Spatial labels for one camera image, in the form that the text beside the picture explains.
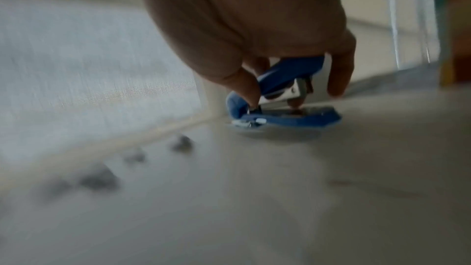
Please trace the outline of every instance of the blue plastic handle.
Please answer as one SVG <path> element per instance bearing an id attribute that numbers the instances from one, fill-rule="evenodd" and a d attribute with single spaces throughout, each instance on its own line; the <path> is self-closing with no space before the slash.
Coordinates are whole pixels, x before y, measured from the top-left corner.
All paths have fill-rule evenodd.
<path id="1" fill-rule="evenodd" d="M 296 78 L 308 78 L 322 69 L 324 56 L 283 59 L 273 65 L 265 74 L 257 78 L 262 95 L 282 89 Z M 241 119 L 247 114 L 248 104 L 235 92 L 226 98 L 226 108 L 234 119 Z"/>

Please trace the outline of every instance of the human hand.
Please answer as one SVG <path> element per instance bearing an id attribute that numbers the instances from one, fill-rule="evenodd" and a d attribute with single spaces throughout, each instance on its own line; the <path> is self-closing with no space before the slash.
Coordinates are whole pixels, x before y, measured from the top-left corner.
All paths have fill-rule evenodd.
<path id="1" fill-rule="evenodd" d="M 145 0 L 175 53 L 202 77 L 258 105 L 255 76 L 268 57 L 329 53 L 328 92 L 344 93 L 354 68 L 356 40 L 340 0 Z M 303 99 L 290 101 L 299 106 Z"/>

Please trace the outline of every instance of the glossy white surface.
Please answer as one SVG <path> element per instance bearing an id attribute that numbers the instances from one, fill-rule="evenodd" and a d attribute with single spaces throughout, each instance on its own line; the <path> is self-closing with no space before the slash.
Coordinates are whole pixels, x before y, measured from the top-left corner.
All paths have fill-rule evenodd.
<path id="1" fill-rule="evenodd" d="M 470 264 L 470 97 L 337 102 L 321 132 L 217 120 L 105 159 L 118 192 L 14 190 L 0 264 Z"/>

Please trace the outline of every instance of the stapler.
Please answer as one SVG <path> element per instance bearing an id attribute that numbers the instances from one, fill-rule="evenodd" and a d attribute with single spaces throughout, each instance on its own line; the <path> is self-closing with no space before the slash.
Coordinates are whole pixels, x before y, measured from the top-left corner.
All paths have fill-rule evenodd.
<path id="1" fill-rule="evenodd" d="M 232 124 L 257 128 L 265 124 L 289 127 L 322 128 L 341 120 L 331 106 L 268 109 L 263 105 L 290 99 L 305 98 L 313 92 L 312 77 L 322 69 L 324 56 L 283 59 L 257 78 L 261 98 L 259 106 L 250 108 L 235 92 L 226 98 L 226 108 L 234 119 Z"/>

